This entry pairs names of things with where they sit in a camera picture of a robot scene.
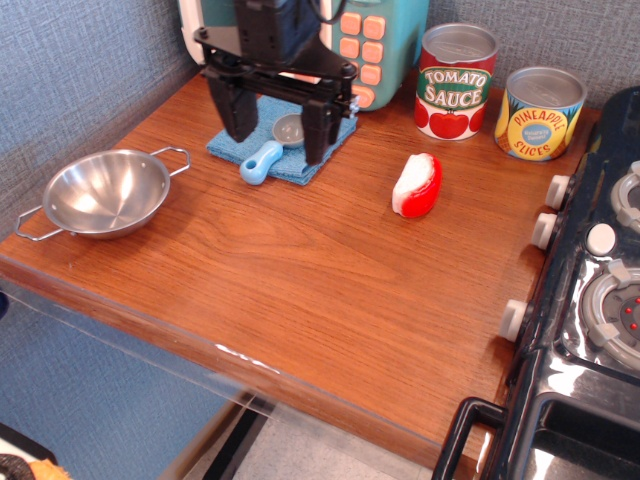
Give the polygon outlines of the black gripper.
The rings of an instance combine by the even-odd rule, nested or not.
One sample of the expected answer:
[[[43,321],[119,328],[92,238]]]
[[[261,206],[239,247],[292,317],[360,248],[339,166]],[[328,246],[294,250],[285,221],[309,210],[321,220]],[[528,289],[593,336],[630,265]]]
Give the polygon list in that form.
[[[209,22],[193,32],[205,57],[220,52],[237,60],[242,74],[250,71],[290,80],[314,77],[332,92],[329,103],[309,100],[302,110],[306,163],[322,162],[336,142],[341,117],[358,112],[352,92],[355,67],[321,40],[321,27],[344,13],[322,13],[319,1],[218,1]],[[227,134],[245,141],[258,124],[257,93],[252,75],[210,77],[208,85]]]

